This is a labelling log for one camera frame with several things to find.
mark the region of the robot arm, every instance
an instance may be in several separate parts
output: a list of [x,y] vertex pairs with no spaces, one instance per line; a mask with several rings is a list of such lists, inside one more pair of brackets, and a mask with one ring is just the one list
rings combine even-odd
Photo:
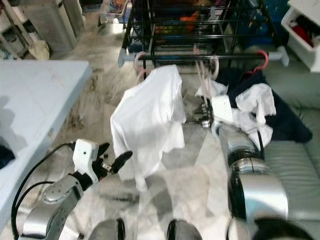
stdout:
[[58,240],[69,213],[84,191],[108,173],[116,174],[132,156],[131,151],[125,152],[109,166],[97,158],[98,151],[99,146],[94,142],[76,141],[73,154],[76,172],[51,184],[43,192],[41,202],[27,216],[19,240]]

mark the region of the navy blue cloth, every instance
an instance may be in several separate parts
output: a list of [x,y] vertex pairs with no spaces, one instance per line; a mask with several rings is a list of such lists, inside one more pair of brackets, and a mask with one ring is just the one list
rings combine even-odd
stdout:
[[6,166],[13,159],[15,159],[14,153],[8,148],[0,145],[0,169]]
[[[244,72],[237,68],[222,69],[216,81],[229,85],[227,94],[232,108],[237,108],[236,97],[255,84],[267,84],[262,71],[257,71],[245,80]],[[281,97],[272,90],[276,115],[266,116],[266,124],[273,128],[271,140],[306,143],[312,139],[312,132],[302,123]]]

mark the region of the metal rack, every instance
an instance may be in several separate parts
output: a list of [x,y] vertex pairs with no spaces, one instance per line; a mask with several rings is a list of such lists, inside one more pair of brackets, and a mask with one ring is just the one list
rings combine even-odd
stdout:
[[[289,64],[289,57],[272,23],[264,0],[254,5],[251,0],[225,0],[224,4],[215,5],[163,5],[155,0],[134,0],[126,26],[126,33],[120,50],[118,65],[133,61],[139,52],[146,52],[139,57],[146,68],[146,61],[154,66],[164,64],[193,64],[195,60],[208,61],[218,58],[228,60],[263,59],[255,53],[234,53],[236,43],[241,38],[269,37],[277,48],[268,52],[270,60],[281,60]],[[260,19],[241,18],[243,11],[259,11]],[[197,13],[196,17],[183,20]],[[267,24],[269,35],[239,34],[239,24]],[[232,26],[232,33],[226,34],[227,25]]]

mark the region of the white cloth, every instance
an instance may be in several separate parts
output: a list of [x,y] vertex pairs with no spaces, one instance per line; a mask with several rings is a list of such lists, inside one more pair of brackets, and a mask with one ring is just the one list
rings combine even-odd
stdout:
[[135,178],[141,192],[147,190],[145,178],[159,168],[163,152],[185,146],[181,85],[176,65],[157,68],[144,82],[125,91],[110,118],[115,156],[133,151],[119,176]]
[[259,125],[266,124],[265,116],[277,113],[272,90],[264,83],[253,85],[238,95],[235,102],[241,111],[256,114]]
[[239,109],[232,109],[232,118],[233,124],[239,128],[241,128],[244,132],[246,132],[251,140],[255,143],[255,145],[260,150],[260,142],[258,137],[257,130],[260,131],[262,145],[265,147],[271,141],[273,129],[272,127],[264,124],[257,124],[254,116],[248,112],[240,111]]
[[[208,78],[205,80],[205,85],[206,86],[209,86],[209,82],[208,82]],[[221,96],[221,95],[225,95],[227,94],[227,91],[228,91],[228,86],[225,86],[221,83],[218,83],[216,81],[211,81],[211,84],[210,84],[210,90],[211,90],[211,96],[212,97],[217,97],[217,96]],[[204,90],[202,89],[202,86],[200,86],[198,88],[198,90],[196,91],[195,93],[195,96],[198,97],[202,97],[204,96]]]

